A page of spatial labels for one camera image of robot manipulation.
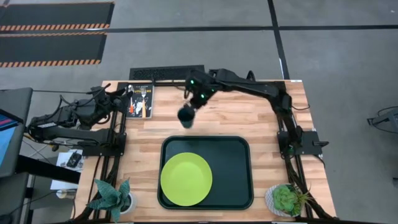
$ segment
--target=orange and black striped tape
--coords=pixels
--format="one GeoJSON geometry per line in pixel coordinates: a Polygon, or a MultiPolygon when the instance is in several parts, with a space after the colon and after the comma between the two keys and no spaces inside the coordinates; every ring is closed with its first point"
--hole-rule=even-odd
{"type": "Polygon", "coordinates": [[[1,37],[53,37],[63,35],[107,35],[106,32],[76,32],[76,33],[59,33],[59,34],[0,34],[1,37]]]}
{"type": "Polygon", "coordinates": [[[101,60],[59,60],[47,62],[0,62],[1,68],[16,68],[16,67],[41,67],[41,66],[66,66],[66,65],[97,65],[101,60]]]}
{"type": "Polygon", "coordinates": [[[0,31],[107,29],[107,28],[109,28],[109,24],[12,25],[12,26],[0,26],[0,31]]]}

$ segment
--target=small device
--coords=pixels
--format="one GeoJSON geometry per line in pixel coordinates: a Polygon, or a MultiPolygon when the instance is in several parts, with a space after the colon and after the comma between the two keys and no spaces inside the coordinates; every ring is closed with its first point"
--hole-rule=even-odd
{"type": "Polygon", "coordinates": [[[7,111],[0,109],[0,131],[17,126],[24,121],[7,111]]]}
{"type": "Polygon", "coordinates": [[[75,151],[70,156],[70,158],[67,162],[67,167],[75,168],[77,166],[77,164],[79,164],[80,159],[81,159],[81,155],[75,151]]]}

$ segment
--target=white pot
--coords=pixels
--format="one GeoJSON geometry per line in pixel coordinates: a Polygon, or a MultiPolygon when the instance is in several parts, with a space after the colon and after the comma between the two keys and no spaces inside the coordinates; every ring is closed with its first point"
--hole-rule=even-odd
{"type": "Polygon", "coordinates": [[[286,213],[284,213],[284,212],[282,212],[282,211],[279,211],[279,210],[276,210],[276,209],[275,209],[275,207],[274,207],[274,199],[272,198],[272,192],[273,192],[277,187],[279,187],[279,186],[281,186],[281,185],[287,185],[287,184],[278,184],[278,185],[274,185],[274,186],[270,187],[270,188],[267,190],[267,192],[266,192],[266,204],[267,204],[268,209],[269,209],[273,214],[278,215],[278,216],[280,216],[280,217],[296,217],[296,216],[298,216],[298,215],[291,216],[291,215],[289,215],[289,214],[286,214],[286,213]]]}
{"type": "Polygon", "coordinates": [[[131,199],[130,206],[129,206],[129,208],[127,210],[125,210],[123,212],[120,211],[121,215],[129,213],[129,212],[133,211],[136,208],[137,198],[131,192],[129,193],[129,196],[130,196],[130,199],[131,199]]]}

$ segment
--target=black floor mat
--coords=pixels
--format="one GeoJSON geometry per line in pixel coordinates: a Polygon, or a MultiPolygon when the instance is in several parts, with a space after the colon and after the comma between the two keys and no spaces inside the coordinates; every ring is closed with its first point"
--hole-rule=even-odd
{"type": "Polygon", "coordinates": [[[105,40],[105,32],[0,35],[0,67],[99,64],[105,40]]]}
{"type": "Polygon", "coordinates": [[[131,68],[130,80],[184,80],[191,70],[205,72],[204,65],[131,68]]]}
{"type": "Polygon", "coordinates": [[[114,2],[11,4],[2,6],[0,30],[108,28],[114,2]]]}

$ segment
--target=black tray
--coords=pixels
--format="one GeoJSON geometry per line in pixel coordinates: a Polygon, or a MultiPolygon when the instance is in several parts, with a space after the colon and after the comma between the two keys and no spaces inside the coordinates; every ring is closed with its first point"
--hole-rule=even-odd
{"type": "Polygon", "coordinates": [[[237,136],[171,136],[162,145],[157,199],[168,209],[244,210],[253,203],[249,144],[237,136]],[[200,203],[181,207],[162,191],[160,174],[174,155],[192,152],[202,156],[211,168],[213,184],[200,203]]]}

